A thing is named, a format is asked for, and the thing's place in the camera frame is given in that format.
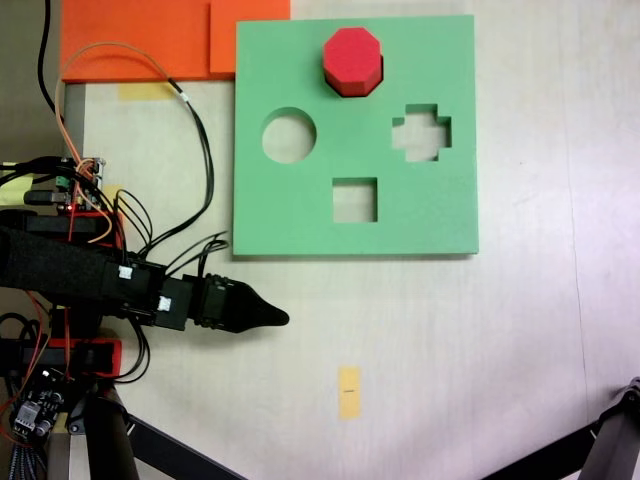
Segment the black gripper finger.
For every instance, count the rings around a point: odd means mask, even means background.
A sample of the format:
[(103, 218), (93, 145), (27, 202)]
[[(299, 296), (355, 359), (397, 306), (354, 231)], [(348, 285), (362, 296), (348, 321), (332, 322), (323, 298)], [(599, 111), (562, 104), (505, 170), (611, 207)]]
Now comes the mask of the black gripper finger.
[(279, 309), (251, 311), (233, 315), (229, 331), (235, 334), (262, 327), (280, 327), (289, 323), (289, 315)]
[(288, 319), (282, 309), (264, 300), (251, 286), (236, 282), (231, 289), (231, 313), (238, 319)]

